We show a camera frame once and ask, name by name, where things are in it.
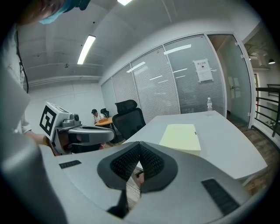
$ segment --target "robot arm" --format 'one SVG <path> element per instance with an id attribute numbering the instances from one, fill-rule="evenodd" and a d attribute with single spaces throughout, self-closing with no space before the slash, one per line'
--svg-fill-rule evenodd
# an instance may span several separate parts
<path id="1" fill-rule="evenodd" d="M 78 114 L 72 114 L 60 106 L 48 102 L 45 104 L 40 126 L 59 154 L 69 154 L 72 150 L 75 152 L 94 151 L 99 148 L 101 143 L 111 141 L 115 137 L 112 129 L 83 126 Z M 60 132 L 68 134 L 70 150 L 61 145 Z"/>

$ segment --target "notepad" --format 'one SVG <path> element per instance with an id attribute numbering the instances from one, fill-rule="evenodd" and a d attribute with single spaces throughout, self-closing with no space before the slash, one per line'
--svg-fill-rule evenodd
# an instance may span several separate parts
<path id="1" fill-rule="evenodd" d="M 200 142 L 193 124 L 170 124 L 166 127 L 160 145 L 200 155 Z"/>

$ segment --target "window blinds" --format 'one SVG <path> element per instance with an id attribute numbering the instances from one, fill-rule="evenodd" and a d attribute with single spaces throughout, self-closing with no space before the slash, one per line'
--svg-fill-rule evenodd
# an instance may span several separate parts
<path id="1" fill-rule="evenodd" d="M 203 35 L 166 44 L 166 53 L 175 77 L 181 113 L 207 110 L 211 97 L 213 110 L 224 116 L 224 89 L 222 75 L 215 54 Z M 199 83 L 194 60 L 208 59 L 213 81 Z"/>
<path id="2" fill-rule="evenodd" d="M 130 65 L 128 65 L 112 77 L 115 97 L 117 102 L 122 102 L 125 100 L 135 100 L 138 104 L 138 107 L 140 107 L 133 75 L 130 70 Z"/>
<path id="3" fill-rule="evenodd" d="M 117 107 L 115 105 L 116 97 L 115 97 L 113 83 L 112 83 L 111 78 L 108 79 L 103 85 L 101 85 L 101 91 L 102 91 L 105 107 L 106 107 L 107 111 L 109 111 L 110 117 L 116 115 L 118 113 Z"/>
<path id="4" fill-rule="evenodd" d="M 155 116 L 179 114 L 174 78 L 163 47 L 131 63 L 145 122 Z"/>

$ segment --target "black cable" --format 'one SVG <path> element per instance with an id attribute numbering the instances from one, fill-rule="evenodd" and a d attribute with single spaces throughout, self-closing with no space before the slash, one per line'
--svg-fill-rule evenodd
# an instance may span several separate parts
<path id="1" fill-rule="evenodd" d="M 24 76 L 25 76 L 26 87 L 27 87 L 26 92 L 28 93 L 29 92 L 28 78 L 27 78 L 27 75 L 26 75 L 25 67 L 23 66 L 23 62 L 22 62 L 22 59 L 21 59 L 21 54 L 19 53 L 18 31 L 17 31 L 16 35 L 17 35 L 17 55 L 18 55 L 19 61 L 20 61 L 19 64 L 22 66 L 22 70 L 23 70 L 23 73 L 24 73 Z"/>

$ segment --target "ceiling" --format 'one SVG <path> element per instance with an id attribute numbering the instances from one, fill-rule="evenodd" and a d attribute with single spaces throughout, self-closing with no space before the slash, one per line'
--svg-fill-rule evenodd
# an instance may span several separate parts
<path id="1" fill-rule="evenodd" d="M 208 35 L 214 49 L 217 51 L 228 35 Z"/>
<path id="2" fill-rule="evenodd" d="M 75 8 L 52 24 L 23 26 L 19 46 L 28 80 L 91 76 L 98 81 L 106 67 L 148 35 L 172 23 L 213 14 L 211 8 L 216 10 L 221 1 L 217 2 L 133 0 L 123 6 L 117 0 L 91 0 L 85 11 Z M 89 34 L 96 40 L 84 64 L 77 65 Z"/>
<path id="3" fill-rule="evenodd" d="M 259 30 L 244 46 L 253 68 L 269 68 L 269 59 L 279 60 L 276 44 L 264 24 L 259 25 Z"/>

